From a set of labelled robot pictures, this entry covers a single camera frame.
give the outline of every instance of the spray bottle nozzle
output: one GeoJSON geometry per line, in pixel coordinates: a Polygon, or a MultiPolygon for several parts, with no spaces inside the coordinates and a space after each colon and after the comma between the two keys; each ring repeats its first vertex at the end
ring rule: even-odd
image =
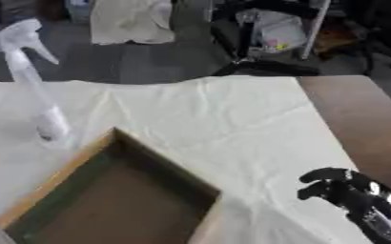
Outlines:
{"type": "Polygon", "coordinates": [[[53,64],[59,64],[59,61],[41,43],[37,32],[40,29],[41,24],[37,19],[21,21],[5,28],[0,32],[0,51],[9,52],[30,48],[53,64]]]}

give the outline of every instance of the metal pole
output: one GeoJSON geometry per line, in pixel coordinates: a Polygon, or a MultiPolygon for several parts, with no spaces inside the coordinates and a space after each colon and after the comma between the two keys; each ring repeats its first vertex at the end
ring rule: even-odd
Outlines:
{"type": "Polygon", "coordinates": [[[318,37],[321,25],[323,24],[324,18],[326,17],[326,13],[329,10],[329,7],[331,6],[331,1],[332,0],[323,0],[323,5],[321,6],[319,14],[316,17],[316,20],[314,21],[312,28],[310,29],[308,41],[302,53],[300,54],[300,59],[305,60],[310,55],[310,52],[314,46],[314,42],[318,37]]]}

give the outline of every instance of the white tablecloth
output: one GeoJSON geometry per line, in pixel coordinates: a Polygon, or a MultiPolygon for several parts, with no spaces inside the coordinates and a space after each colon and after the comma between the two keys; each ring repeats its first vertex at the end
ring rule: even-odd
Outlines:
{"type": "Polygon", "coordinates": [[[343,211],[297,199],[302,174],[355,166],[295,78],[46,88],[72,122],[76,144],[43,146],[30,120],[33,102],[18,84],[0,83],[0,213],[118,127],[224,191],[203,243],[369,243],[343,211]]]}

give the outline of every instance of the floor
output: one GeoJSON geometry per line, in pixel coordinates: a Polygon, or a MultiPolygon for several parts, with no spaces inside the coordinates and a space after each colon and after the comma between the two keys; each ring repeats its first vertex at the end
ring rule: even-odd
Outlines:
{"type": "MultiPolygon", "coordinates": [[[[223,51],[211,43],[203,21],[208,0],[188,1],[175,9],[173,27],[176,41],[163,45],[91,45],[88,26],[70,22],[44,23],[41,36],[61,64],[55,66],[30,53],[46,81],[85,80],[112,84],[173,83],[210,75],[227,63],[223,51]]],[[[292,60],[290,54],[278,59],[292,60]]],[[[390,60],[377,56],[372,79],[391,97],[390,60]]],[[[360,74],[358,57],[337,56],[327,62],[316,57],[302,62],[319,67],[324,75],[360,74]]],[[[4,57],[0,54],[0,81],[11,81],[4,57]]]]}

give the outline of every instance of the table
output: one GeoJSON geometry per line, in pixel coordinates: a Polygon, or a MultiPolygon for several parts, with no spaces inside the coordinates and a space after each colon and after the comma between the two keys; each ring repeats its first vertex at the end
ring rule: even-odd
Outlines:
{"type": "MultiPolygon", "coordinates": [[[[296,198],[303,173],[355,169],[327,125],[364,173],[391,186],[391,100],[365,77],[46,86],[73,122],[78,145],[117,126],[227,193],[231,201],[221,203],[218,225],[225,228],[218,234],[226,234],[212,243],[248,243],[249,236],[250,243],[277,243],[277,236],[307,244],[368,243],[340,209],[296,198]]],[[[19,110],[25,100],[19,88],[0,83],[0,213],[69,155],[47,151],[32,137],[26,110],[19,110]]]]}
{"type": "Polygon", "coordinates": [[[391,99],[365,76],[299,83],[360,171],[391,187],[391,99]]]}

